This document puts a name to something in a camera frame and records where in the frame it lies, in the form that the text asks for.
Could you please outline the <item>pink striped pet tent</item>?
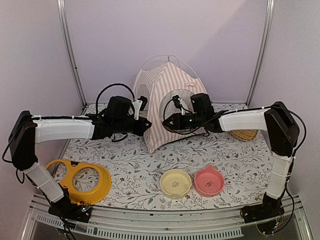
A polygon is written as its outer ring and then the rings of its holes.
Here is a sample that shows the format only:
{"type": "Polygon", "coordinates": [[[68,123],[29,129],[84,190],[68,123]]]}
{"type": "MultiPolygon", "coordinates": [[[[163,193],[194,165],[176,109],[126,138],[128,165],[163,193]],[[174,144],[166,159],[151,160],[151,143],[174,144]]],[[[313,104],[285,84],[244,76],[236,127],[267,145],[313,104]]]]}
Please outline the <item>pink striped pet tent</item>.
{"type": "Polygon", "coordinates": [[[180,113],[172,98],[179,96],[186,109],[192,109],[190,97],[195,94],[206,94],[203,82],[191,77],[177,65],[167,62],[150,70],[140,69],[133,84],[133,92],[137,97],[147,98],[146,118],[152,126],[143,134],[143,138],[151,154],[159,147],[190,137],[170,132],[163,126],[163,121],[174,113],[180,113]]]}

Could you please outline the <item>white tent pole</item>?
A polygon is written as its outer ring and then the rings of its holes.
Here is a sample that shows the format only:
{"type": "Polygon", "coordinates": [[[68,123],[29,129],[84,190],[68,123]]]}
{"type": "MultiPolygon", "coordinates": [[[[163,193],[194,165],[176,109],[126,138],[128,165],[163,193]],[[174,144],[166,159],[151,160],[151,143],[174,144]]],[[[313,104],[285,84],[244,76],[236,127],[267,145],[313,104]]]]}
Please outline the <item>white tent pole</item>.
{"type": "Polygon", "coordinates": [[[177,66],[179,68],[181,68],[181,63],[183,63],[192,73],[193,75],[195,76],[195,78],[197,79],[200,79],[199,75],[194,71],[194,69],[189,65],[187,64],[185,61],[181,60],[181,59],[178,59],[175,55],[166,55],[166,54],[161,54],[161,55],[155,55],[153,57],[150,57],[148,60],[146,60],[140,67],[141,70],[143,70],[143,67],[150,61],[153,61],[154,59],[158,59],[158,58],[162,58],[163,61],[162,61],[162,64],[164,63],[167,63],[167,62],[171,62],[171,58],[174,58],[176,63],[177,63],[177,66]]]}

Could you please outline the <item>pink pet bowl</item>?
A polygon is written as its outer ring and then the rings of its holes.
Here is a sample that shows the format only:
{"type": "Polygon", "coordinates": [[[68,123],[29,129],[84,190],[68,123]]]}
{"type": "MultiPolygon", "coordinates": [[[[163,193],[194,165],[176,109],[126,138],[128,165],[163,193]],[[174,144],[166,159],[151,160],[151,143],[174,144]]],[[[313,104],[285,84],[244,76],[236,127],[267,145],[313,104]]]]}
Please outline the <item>pink pet bowl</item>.
{"type": "Polygon", "coordinates": [[[217,196],[224,186],[224,176],[211,164],[195,173],[194,189],[202,197],[217,196]]]}

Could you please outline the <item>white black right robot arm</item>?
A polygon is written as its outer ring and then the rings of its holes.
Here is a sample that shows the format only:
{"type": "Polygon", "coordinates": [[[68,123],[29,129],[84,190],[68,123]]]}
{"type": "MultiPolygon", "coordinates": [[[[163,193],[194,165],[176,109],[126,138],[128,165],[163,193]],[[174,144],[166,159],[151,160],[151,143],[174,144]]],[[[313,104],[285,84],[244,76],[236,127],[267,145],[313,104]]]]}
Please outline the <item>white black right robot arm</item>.
{"type": "Polygon", "coordinates": [[[299,148],[300,128],[295,121],[297,115],[281,101],[272,105],[240,110],[216,112],[209,95],[192,95],[190,111],[182,106],[177,96],[172,101],[180,112],[163,116],[163,126],[177,134],[191,134],[201,128],[212,133],[238,130],[258,130],[267,132],[273,158],[270,182],[266,196],[280,199],[290,179],[293,161],[299,148]]]}

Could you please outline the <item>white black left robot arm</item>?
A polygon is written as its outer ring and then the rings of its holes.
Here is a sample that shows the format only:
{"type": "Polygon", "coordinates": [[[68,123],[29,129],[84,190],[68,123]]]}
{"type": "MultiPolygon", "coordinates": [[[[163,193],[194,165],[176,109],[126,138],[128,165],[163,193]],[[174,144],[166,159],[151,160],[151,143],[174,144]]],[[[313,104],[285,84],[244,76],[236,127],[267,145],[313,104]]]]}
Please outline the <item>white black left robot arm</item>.
{"type": "Polygon", "coordinates": [[[103,140],[115,134],[141,137],[152,125],[140,116],[147,102],[144,96],[136,100],[113,96],[102,111],[73,116],[41,116],[23,110],[11,130],[3,155],[10,154],[10,163],[15,169],[24,173],[50,202],[55,203],[55,209],[63,217],[70,217],[75,211],[69,202],[70,191],[64,190],[39,162],[37,147],[49,146],[51,142],[103,140]]]}

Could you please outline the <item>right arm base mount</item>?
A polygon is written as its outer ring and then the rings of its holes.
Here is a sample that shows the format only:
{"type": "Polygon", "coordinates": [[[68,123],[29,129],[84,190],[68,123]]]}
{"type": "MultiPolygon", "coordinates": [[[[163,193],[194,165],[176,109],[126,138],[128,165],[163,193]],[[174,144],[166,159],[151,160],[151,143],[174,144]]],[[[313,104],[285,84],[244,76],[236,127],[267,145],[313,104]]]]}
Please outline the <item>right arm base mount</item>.
{"type": "Polygon", "coordinates": [[[271,198],[267,195],[263,197],[262,203],[246,205],[240,210],[240,215],[245,223],[252,223],[269,218],[278,217],[285,213],[281,200],[271,198]]]}

